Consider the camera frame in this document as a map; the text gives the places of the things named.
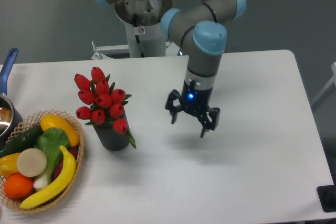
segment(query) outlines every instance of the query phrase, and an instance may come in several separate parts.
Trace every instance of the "saucepan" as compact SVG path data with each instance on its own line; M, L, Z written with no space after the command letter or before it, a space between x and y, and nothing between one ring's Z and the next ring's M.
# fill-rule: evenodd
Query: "saucepan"
M22 122L21 115L7 98L7 80L17 54L17 48L12 48L9 51L0 72L0 148L5 146L11 132L14 131L19 122Z

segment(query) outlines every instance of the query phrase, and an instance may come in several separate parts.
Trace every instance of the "gray wall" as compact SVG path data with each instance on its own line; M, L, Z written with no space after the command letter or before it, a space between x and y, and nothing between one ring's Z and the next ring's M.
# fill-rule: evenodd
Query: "gray wall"
M228 52L289 49L311 100L336 61L336 0L247 0L247 12L227 24ZM187 9L200 0L174 0ZM92 0L0 0L0 63L19 48L17 63L88 60L96 46L126 44L113 6ZM327 152L336 156L336 94L315 113Z

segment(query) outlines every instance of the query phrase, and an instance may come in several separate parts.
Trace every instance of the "cucumber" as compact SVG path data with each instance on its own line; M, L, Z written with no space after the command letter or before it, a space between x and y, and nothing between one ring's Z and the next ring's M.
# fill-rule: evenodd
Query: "cucumber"
M37 138L42 134L43 130L40 124L27 129L1 149L0 158L9 154L22 152L29 148L34 148Z

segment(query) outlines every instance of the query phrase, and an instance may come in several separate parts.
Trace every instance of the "black vase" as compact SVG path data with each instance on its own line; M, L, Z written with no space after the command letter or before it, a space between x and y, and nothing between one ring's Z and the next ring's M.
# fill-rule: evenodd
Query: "black vase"
M125 134L116 132L110 123L93 125L101 144L110 151L124 149L130 142Z

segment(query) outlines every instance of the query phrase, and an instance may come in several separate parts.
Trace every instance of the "tulip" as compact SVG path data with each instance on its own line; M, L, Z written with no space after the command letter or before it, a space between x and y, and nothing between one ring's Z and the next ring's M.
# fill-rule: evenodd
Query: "tulip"
M76 110L76 116L77 118L82 119L82 120L90 119L91 110L86 106L80 107L78 110Z
M115 89L111 94L113 103L123 102L126 98L126 93L122 89Z
M111 106L109 112L110 112L111 117L119 118L123 115L123 113L125 112L125 109L121 103L116 103Z
M75 75L75 83L80 90L91 88L89 79L78 73Z
M111 105L112 105L112 99L111 99L110 95L108 95L108 94L100 94L96 98L96 104L99 107L107 109L107 108L111 107Z
M102 110L95 110L91 114L91 121L93 121L95 124L101 124L105 122L105 114Z
M97 83L96 94L108 94L110 92L110 87L107 81L101 80Z
M127 131L127 121L125 119L117 119L112 127L116 132L124 134Z
M94 84L97 84L98 80L101 81L101 80L105 79L105 74L98 67L93 67L92 68L91 75L92 75L92 80L93 80Z
M78 96L79 99L87 105L93 104L95 102L95 95L91 90L81 90L78 92Z

